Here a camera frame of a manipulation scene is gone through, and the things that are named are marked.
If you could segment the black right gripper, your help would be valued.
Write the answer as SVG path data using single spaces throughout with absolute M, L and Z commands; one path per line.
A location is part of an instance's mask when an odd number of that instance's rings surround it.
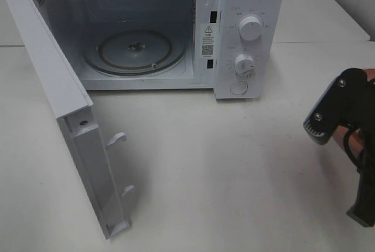
M 364 131 L 357 196 L 346 214 L 363 227 L 374 227 L 374 79 L 367 82 L 354 106 L 339 121 L 339 125 Z

